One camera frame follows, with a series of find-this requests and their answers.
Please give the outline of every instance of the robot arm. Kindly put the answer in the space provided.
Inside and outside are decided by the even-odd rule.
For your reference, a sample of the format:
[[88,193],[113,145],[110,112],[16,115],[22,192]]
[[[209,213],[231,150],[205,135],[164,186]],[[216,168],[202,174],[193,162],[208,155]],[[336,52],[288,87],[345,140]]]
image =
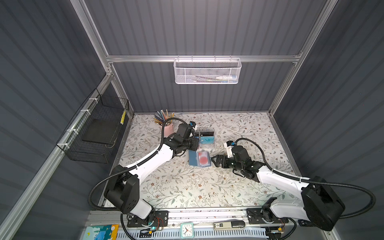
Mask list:
[[109,179],[104,192],[105,198],[122,213],[134,214],[141,218],[143,225],[151,223],[154,219],[154,208],[140,198],[139,185],[149,174],[174,156],[187,149],[196,151],[199,140],[194,137],[195,129],[196,124],[194,122],[182,123],[175,134],[162,141],[161,148],[158,147],[142,159],[126,167],[116,166],[112,174],[124,172],[125,169],[132,170]]
[[[302,181],[310,179],[280,172],[263,162],[252,161],[247,150],[232,141],[228,141],[224,146],[227,149],[227,156],[217,155],[211,159],[216,167],[232,168],[232,172],[236,175],[271,184],[298,198],[298,200],[270,198],[263,206],[265,222],[291,217],[311,221],[320,229],[330,231],[345,210],[343,202],[331,187],[305,183]],[[319,177],[315,177],[314,180],[325,182]]]

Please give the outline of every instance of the black cable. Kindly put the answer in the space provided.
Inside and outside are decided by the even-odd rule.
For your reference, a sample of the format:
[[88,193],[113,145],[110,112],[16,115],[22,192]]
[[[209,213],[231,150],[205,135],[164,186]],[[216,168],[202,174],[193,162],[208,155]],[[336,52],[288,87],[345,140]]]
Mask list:
[[143,161],[139,162],[136,166],[132,166],[132,167],[130,167],[130,168],[128,168],[128,169],[124,169],[124,170],[122,170],[122,171],[120,171],[120,172],[117,172],[117,173],[115,173],[115,174],[112,174],[112,175],[108,176],[107,178],[103,179],[102,181],[100,181],[98,184],[96,184],[96,185],[91,189],[91,191],[90,191],[89,194],[88,194],[88,204],[89,204],[91,207],[93,207],[94,209],[99,210],[99,211],[116,211],[116,210],[118,210],[118,209],[115,208],[115,207],[100,207],[100,206],[97,206],[96,204],[94,204],[94,203],[92,202],[92,196],[93,196],[93,194],[94,194],[96,188],[99,187],[103,182],[107,181],[108,179],[110,179],[110,178],[112,178],[112,177],[114,177],[114,176],[120,175],[120,174],[124,174],[124,173],[129,172],[129,171],[131,171],[131,170],[133,170],[133,169],[136,169],[137,167],[143,165],[144,163],[146,163],[147,161],[149,161],[151,158],[153,158],[153,157],[160,151],[160,149],[161,149],[161,147],[162,147],[162,145],[163,145],[163,143],[164,143],[164,127],[165,127],[166,123],[167,123],[168,121],[170,121],[170,120],[173,120],[173,119],[174,119],[174,120],[179,120],[180,122],[187,124],[184,120],[179,119],[179,118],[168,118],[168,119],[166,119],[166,120],[164,121],[164,123],[163,123],[163,126],[161,127],[161,142],[160,142],[160,146],[157,148],[157,151],[155,151],[153,154],[151,154],[149,157],[147,157],[147,158],[144,159]]
[[123,221],[122,216],[123,216],[123,213],[120,214],[120,222],[121,222],[121,226],[122,226],[122,228],[123,228],[125,234],[128,235],[128,237],[129,237],[130,240],[135,240],[135,239],[128,233],[127,229],[125,228],[125,225],[124,225],[124,221]]
[[183,156],[183,154],[184,154],[186,151],[187,151],[187,150],[184,150],[182,154],[180,154],[180,155],[176,155],[175,157],[181,157],[181,156]]
[[290,217],[287,217],[287,218],[293,222],[293,228],[291,229],[291,231],[290,231],[287,235],[285,235],[285,236],[283,236],[282,238],[280,238],[280,240],[287,239],[289,236],[291,236],[292,233],[296,230],[296,227],[297,227],[297,223],[296,223],[295,220],[293,220],[293,219],[290,218]]
[[243,138],[243,137],[241,137],[241,138],[239,138],[239,139],[237,139],[237,140],[235,141],[235,144],[237,144],[237,142],[240,141],[240,140],[246,140],[246,141],[248,141],[248,142],[251,142],[251,143],[255,144],[256,147],[258,147],[258,149],[260,149],[260,151],[261,151],[261,153],[262,153],[263,161],[264,161],[265,165],[269,168],[269,170],[272,171],[271,166],[269,166],[269,164],[266,162],[264,151],[262,150],[262,148],[261,148],[257,143],[253,142],[252,140],[250,140],[250,139],[248,139],[248,138]]
[[266,162],[266,159],[265,159],[265,155],[264,155],[264,152],[263,150],[260,148],[259,145],[257,145],[255,142],[253,142],[252,140],[249,140],[247,138],[239,138],[235,141],[235,143],[237,144],[238,141],[240,140],[247,140],[253,144],[255,144],[261,151],[262,155],[263,155],[263,160],[264,160],[264,163],[266,164],[266,166],[273,172],[273,173],[276,173],[277,175],[279,176],[282,176],[282,177],[285,177],[285,178],[288,178],[288,179],[291,179],[291,180],[295,180],[295,181],[299,181],[299,182],[305,182],[305,183],[309,183],[309,184],[319,184],[319,185],[328,185],[328,186],[333,186],[333,187],[346,187],[346,188],[352,188],[352,189],[356,189],[356,190],[359,190],[359,191],[362,191],[362,192],[365,192],[366,194],[369,195],[369,197],[371,198],[369,200],[369,203],[363,207],[362,209],[358,210],[358,211],[355,211],[355,212],[351,212],[349,214],[343,214],[339,217],[339,219],[344,219],[344,218],[350,218],[350,217],[355,217],[355,216],[358,216],[358,215],[361,215],[367,211],[369,211],[371,208],[373,208],[373,206],[375,205],[376,203],[376,197],[375,195],[368,189],[366,188],[363,188],[363,187],[360,187],[360,186],[356,186],[356,185],[352,185],[352,184],[344,184],[344,183],[337,183],[337,182],[317,182],[317,181],[312,181],[312,180],[307,180],[307,179],[300,179],[298,177],[295,177],[295,176],[291,176],[291,175],[286,175],[282,172],[279,172],[275,169],[272,169],[269,164]]

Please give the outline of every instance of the clock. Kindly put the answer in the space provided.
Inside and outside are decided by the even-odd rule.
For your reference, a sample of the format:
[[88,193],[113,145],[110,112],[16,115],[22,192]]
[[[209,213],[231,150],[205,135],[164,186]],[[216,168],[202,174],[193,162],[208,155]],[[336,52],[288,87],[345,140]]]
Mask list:
[[180,226],[180,234],[181,238],[193,238],[194,232],[193,232],[193,223],[182,223]]

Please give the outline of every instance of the black mesh basket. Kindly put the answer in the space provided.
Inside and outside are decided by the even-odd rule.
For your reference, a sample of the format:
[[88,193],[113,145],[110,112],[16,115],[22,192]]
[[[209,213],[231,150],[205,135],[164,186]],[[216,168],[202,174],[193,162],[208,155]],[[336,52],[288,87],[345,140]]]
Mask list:
[[57,146],[71,160],[108,163],[123,122],[128,120],[128,106],[127,99],[99,95],[88,110],[82,110],[83,116],[70,130],[66,143]]

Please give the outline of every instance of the black bracket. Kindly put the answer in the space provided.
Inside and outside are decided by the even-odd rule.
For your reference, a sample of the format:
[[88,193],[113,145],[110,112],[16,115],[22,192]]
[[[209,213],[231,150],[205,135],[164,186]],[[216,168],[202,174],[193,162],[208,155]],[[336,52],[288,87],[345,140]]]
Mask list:
[[247,209],[247,216],[249,224],[266,224],[266,223],[288,223],[289,220],[286,217],[275,218],[272,222],[266,222],[263,219],[263,209],[261,207]]
[[238,176],[240,176],[240,177],[245,177],[245,176],[243,176],[243,175],[241,175],[241,174],[236,173],[234,169],[232,169],[232,173],[234,173],[234,174],[236,174],[236,175],[238,175]]
[[[155,218],[151,226],[166,227],[168,225],[168,211],[155,211]],[[142,219],[134,215],[128,216],[127,227],[145,227],[142,225]]]

